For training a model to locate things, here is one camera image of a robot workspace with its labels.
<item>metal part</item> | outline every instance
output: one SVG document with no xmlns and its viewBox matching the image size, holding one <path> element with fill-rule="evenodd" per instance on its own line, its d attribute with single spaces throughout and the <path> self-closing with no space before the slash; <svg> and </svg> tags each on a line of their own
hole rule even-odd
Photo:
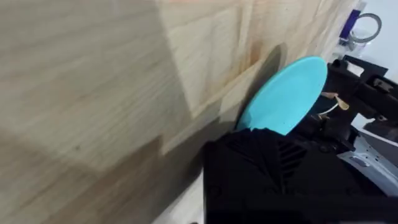
<svg viewBox="0 0 398 224">
<path fill-rule="evenodd" d="M 398 168 L 373 149 L 361 136 L 355 139 L 354 147 L 355 151 L 344 152 L 337 156 L 359 170 L 386 195 L 398 196 Z"/>
</svg>

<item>blue object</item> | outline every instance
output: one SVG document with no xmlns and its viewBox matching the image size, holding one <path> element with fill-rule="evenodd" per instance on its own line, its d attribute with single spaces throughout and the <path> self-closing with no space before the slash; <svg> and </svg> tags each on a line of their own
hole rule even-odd
<svg viewBox="0 0 398 224">
<path fill-rule="evenodd" d="M 286 135 L 319 97 L 327 72 L 326 62 L 315 56 L 301 58 L 277 72 L 245 108 L 237 130 L 268 128 Z"/>
<path fill-rule="evenodd" d="M 340 33 L 340 38 L 343 39 L 348 39 L 349 33 L 351 32 L 351 30 L 353 29 L 356 20 L 358 19 L 359 15 L 360 15 L 361 11 L 354 9 L 351 14 L 349 15 L 346 24 L 343 27 L 343 30 L 341 30 Z"/>
</svg>

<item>plywood surface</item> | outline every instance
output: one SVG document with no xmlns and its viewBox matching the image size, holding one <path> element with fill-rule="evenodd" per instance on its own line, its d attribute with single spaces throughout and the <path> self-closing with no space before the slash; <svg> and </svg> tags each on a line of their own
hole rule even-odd
<svg viewBox="0 0 398 224">
<path fill-rule="evenodd" d="M 330 56 L 354 4 L 1 1 L 0 223 L 151 222 L 259 69 Z"/>
</svg>

